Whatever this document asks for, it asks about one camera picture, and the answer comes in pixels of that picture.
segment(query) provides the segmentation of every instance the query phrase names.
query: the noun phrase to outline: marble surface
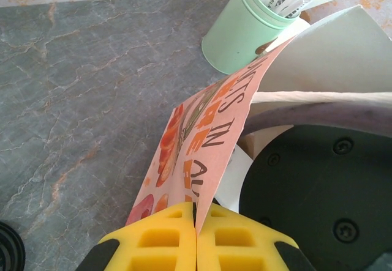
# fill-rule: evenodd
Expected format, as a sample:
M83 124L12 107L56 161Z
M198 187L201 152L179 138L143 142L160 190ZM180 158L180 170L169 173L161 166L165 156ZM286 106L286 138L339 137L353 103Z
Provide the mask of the marble surface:
M75 270L125 224L172 109L223 77L200 42L227 1L0 9L0 220L25 270Z

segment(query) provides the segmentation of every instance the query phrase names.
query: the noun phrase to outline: gray marble countertop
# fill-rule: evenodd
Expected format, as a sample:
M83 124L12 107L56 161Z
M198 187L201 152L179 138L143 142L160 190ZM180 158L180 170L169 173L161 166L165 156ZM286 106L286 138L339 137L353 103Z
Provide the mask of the gray marble countertop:
M0 220L25 270L75 270L124 226L172 109L223 77L200 42L227 1L0 9Z

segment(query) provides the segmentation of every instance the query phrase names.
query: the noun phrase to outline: paper menu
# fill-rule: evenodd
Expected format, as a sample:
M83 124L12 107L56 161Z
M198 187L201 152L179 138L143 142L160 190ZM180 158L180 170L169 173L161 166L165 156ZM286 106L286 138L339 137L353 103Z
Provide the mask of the paper menu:
M288 42L174 109L127 224L183 201L197 203L197 233L243 129L253 94Z

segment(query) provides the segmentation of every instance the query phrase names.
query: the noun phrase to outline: green container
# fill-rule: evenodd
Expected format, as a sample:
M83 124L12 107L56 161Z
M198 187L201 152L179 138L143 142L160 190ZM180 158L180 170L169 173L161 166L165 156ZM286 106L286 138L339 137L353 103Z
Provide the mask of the green container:
M232 74L252 62L294 21L272 12L260 0L229 0L202 40L204 57L218 71Z

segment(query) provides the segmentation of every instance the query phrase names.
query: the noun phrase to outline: black circular disc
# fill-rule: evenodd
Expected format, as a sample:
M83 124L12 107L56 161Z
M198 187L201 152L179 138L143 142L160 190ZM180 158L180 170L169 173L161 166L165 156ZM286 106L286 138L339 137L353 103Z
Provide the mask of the black circular disc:
M0 222L0 271L22 271L25 260L22 239L10 226Z
M290 237L318 271L363 270L392 250L392 138L300 125L269 143L239 212Z

